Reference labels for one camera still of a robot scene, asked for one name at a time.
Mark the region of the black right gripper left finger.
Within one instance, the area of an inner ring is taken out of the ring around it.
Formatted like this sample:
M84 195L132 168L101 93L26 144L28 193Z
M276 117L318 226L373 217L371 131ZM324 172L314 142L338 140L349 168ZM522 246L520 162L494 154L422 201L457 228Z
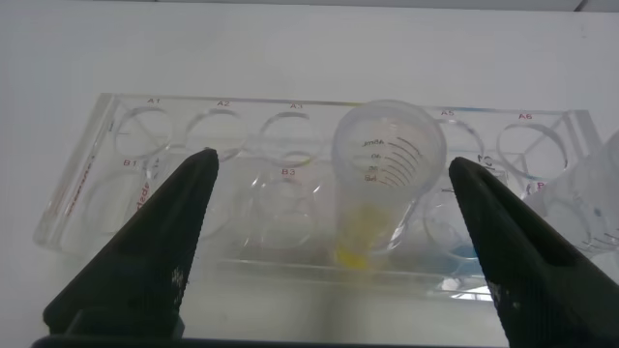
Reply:
M45 308L52 334L179 337L188 284L219 159L186 158Z

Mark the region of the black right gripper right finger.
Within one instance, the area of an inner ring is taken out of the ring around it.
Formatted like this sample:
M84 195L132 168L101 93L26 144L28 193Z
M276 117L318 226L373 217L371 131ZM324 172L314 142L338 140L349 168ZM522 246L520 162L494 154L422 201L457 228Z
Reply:
M510 346L617 346L617 284L478 163L449 178Z

